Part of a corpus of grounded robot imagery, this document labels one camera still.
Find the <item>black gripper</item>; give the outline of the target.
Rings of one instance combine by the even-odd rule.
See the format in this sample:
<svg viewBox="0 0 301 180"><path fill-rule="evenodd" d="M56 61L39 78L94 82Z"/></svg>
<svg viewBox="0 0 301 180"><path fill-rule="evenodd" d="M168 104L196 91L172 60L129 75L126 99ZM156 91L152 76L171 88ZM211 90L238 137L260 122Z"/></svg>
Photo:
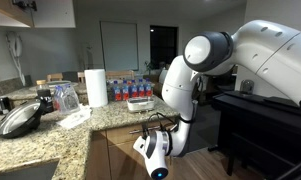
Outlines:
<svg viewBox="0 0 301 180"><path fill-rule="evenodd" d="M148 129L148 125L147 123L142 123L141 124L141 127L142 127L142 138L144 140L146 140L146 138L149 136L149 129Z"/></svg>

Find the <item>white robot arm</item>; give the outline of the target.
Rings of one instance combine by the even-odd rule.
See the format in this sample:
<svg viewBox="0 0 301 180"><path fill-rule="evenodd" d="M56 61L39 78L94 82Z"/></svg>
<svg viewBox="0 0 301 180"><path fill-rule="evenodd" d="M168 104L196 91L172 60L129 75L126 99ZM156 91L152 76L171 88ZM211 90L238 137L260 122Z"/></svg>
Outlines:
<svg viewBox="0 0 301 180"><path fill-rule="evenodd" d="M169 170L165 158L184 150L195 105L192 93L201 76L218 77L242 66L271 84L301 109L301 31L265 20L253 20L234 34L204 31L192 37L169 67L161 96L178 112L177 128L156 130L137 138L133 148L153 180Z"/></svg>

